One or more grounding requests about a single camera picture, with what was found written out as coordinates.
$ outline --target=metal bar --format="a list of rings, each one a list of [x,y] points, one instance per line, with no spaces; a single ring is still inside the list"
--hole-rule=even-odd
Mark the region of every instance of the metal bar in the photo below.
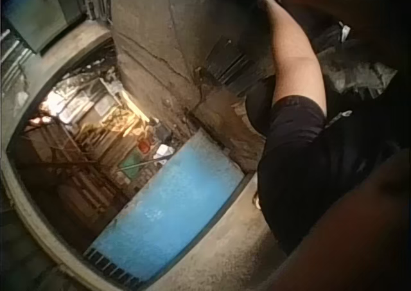
[[[174,155],[174,154],[170,154],[170,155],[167,155],[167,156],[150,159],[149,161],[143,161],[142,163],[132,164],[132,165],[130,165],[130,166],[117,169],[115,172],[132,169],[132,168],[136,168],[136,167],[139,167],[139,166],[144,166],[145,164],[155,163],[156,161],[163,161],[163,160],[165,160],[165,159],[171,158],[173,155]]]
[[[16,40],[16,41],[14,42],[13,46],[10,47],[10,49],[6,51],[6,53],[1,57],[1,63],[2,63],[2,64],[3,64],[3,62],[4,62],[5,60],[7,60],[7,58],[12,54],[12,52],[14,51],[14,49],[18,47],[19,44],[20,44],[20,41],[19,41],[19,40]]]
[[[18,169],[28,169],[28,168],[70,168],[74,166],[84,166],[89,164],[95,164],[96,161],[71,161],[69,163],[30,163],[30,164],[18,164]]]
[[[15,59],[13,64],[10,66],[10,68],[7,70],[7,72],[2,76],[2,80],[4,83],[7,83],[8,78],[12,76],[16,70],[19,69],[19,63],[20,61],[22,62],[24,57],[27,57],[31,52],[29,52],[29,49],[23,50],[23,52]]]
[[[3,39],[5,39],[9,34],[10,34],[10,30],[9,30],[9,29],[7,29],[6,31],[2,32],[0,41],[2,41]]]

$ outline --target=black sleeve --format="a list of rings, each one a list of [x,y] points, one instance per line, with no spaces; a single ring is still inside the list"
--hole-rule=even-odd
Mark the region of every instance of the black sleeve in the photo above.
[[[258,166],[258,193],[264,217],[286,253],[299,244],[323,208],[319,186],[326,181],[326,155],[309,145],[325,124],[321,108],[303,96],[287,96],[272,108]],[[308,167],[315,171],[308,172]]]

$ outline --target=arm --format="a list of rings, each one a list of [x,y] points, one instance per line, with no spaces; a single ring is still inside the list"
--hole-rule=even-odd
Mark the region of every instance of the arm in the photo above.
[[[305,96],[326,113],[326,95],[320,64],[310,42],[290,14],[275,0],[262,0],[272,29],[276,72],[273,103],[289,95]]]
[[[272,290],[368,290],[381,277],[399,290],[395,283],[408,276],[409,176],[406,149],[323,215],[278,270]]]

